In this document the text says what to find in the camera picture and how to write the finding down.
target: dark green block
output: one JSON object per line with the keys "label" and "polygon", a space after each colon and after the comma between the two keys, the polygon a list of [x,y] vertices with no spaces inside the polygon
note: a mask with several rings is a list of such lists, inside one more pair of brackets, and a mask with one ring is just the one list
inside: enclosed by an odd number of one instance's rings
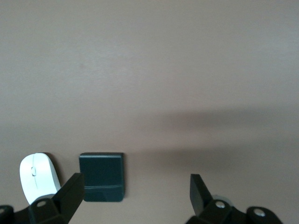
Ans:
{"label": "dark green block", "polygon": [[87,202],[120,202],[125,195],[123,153],[82,153]]}

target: black plastic part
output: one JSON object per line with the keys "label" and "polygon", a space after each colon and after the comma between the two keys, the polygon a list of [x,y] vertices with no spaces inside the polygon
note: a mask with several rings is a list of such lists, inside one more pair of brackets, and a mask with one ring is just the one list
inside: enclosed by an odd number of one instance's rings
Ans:
{"label": "black plastic part", "polygon": [[29,207],[29,219],[32,224],[68,223],[50,198],[33,202]]}
{"label": "black plastic part", "polygon": [[58,211],[68,223],[84,198],[84,174],[74,174],[53,196]]}
{"label": "black plastic part", "polygon": [[[217,207],[217,202],[222,202],[224,204],[224,208]],[[232,209],[227,202],[221,200],[213,200],[205,207],[198,218],[203,223],[205,221],[209,221],[213,224],[227,224],[231,220],[231,211]]]}
{"label": "black plastic part", "polygon": [[199,219],[196,216],[192,216],[186,224],[200,224]]}
{"label": "black plastic part", "polygon": [[209,190],[199,174],[191,174],[190,200],[196,216],[213,200]]}
{"label": "black plastic part", "polygon": [[[254,210],[259,209],[264,212],[264,216],[258,216]],[[279,218],[269,209],[262,207],[249,207],[247,209],[247,216],[255,224],[282,224]]]}
{"label": "black plastic part", "polygon": [[9,222],[12,220],[14,216],[14,209],[9,205],[1,205],[0,206],[0,223],[1,222]]}
{"label": "black plastic part", "polygon": [[125,195],[123,153],[82,153],[87,202],[120,202]]}

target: screw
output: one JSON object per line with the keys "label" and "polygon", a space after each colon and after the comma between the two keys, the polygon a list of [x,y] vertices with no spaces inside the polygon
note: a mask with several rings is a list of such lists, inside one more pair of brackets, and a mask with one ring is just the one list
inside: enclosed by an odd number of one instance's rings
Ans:
{"label": "screw", "polygon": [[253,211],[254,211],[254,213],[255,213],[257,216],[260,216],[260,217],[265,217],[265,216],[266,216],[266,214],[264,213],[264,211],[261,210],[261,209],[254,209]]}
{"label": "screw", "polygon": [[41,201],[41,202],[37,203],[36,206],[37,206],[37,207],[43,207],[45,204],[46,204],[45,201]]}
{"label": "screw", "polygon": [[218,208],[220,208],[220,209],[225,208],[225,204],[224,204],[223,202],[221,202],[221,201],[217,201],[217,202],[216,202],[216,206],[217,206]]}

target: wireless mouse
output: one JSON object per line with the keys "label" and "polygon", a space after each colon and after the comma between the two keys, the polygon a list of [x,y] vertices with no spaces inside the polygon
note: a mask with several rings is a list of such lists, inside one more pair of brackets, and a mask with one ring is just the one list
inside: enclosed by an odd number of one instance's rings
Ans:
{"label": "wireless mouse", "polygon": [[29,204],[45,195],[54,195],[61,188],[55,168],[44,153],[26,156],[20,164],[20,179]]}

